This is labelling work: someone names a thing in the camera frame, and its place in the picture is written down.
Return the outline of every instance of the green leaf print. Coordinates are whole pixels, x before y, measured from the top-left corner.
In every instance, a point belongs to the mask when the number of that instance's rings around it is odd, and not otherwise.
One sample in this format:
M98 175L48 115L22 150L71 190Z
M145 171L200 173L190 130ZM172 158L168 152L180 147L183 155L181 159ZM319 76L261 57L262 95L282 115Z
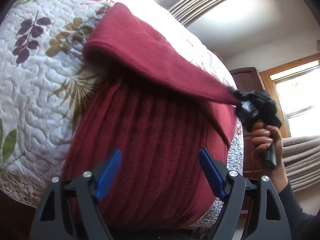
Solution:
M2 150L3 162L5 162L13 153L17 141L17 129L12 130L5 137Z
M0 148L2 146L2 139L3 139L3 128L2 128L2 119L0 119Z

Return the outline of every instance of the silver screw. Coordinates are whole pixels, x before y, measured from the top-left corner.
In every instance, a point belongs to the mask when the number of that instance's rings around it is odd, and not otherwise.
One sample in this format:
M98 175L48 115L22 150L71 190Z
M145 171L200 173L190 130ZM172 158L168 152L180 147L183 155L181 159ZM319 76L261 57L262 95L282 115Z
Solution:
M270 178L268 176L262 176L262 180L265 182L268 182L270 180Z
M57 183L57 182L59 181L59 177L53 177L53 178L51 179L51 181L52 181L53 183Z
M236 171L229 171L229 175L230 175L231 177L236 177L236 176L238 176L238 172L236 172Z
M85 171L85 172L83 173L83 176L84 176L85 178L89 178L89 177L91 177L91 175L92 175L91 171Z

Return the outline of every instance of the red towel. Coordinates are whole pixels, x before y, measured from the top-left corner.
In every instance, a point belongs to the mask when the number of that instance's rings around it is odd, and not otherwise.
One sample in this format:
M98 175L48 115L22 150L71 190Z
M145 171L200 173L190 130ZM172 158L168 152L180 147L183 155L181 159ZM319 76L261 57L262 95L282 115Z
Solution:
M226 104L239 101L121 3L99 22L83 54L108 67L109 79L81 120L63 177L77 177L119 148L122 165L100 203L107 225L181 228L197 221L215 199L198 151L207 146L226 162L236 126L235 108Z

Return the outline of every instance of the black sleeve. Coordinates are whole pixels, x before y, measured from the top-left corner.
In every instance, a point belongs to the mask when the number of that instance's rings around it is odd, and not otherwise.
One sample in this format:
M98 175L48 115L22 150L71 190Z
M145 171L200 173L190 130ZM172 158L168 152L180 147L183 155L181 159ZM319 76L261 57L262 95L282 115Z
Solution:
M287 214L292 240L305 240L316 233L320 234L320 213L318 216L303 212L289 184L279 193L284 211Z

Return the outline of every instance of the quilted bedspread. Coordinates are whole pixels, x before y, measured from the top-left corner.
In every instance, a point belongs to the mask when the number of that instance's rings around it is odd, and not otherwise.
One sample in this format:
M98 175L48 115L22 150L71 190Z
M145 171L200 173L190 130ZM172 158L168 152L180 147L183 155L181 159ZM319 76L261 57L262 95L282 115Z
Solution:
M0 26L0 189L36 207L59 176L77 125L108 76L83 60L82 48L115 2L150 24L186 60L236 87L223 63L152 0L17 0ZM242 173L238 121L228 168ZM195 225L211 226L216 200Z

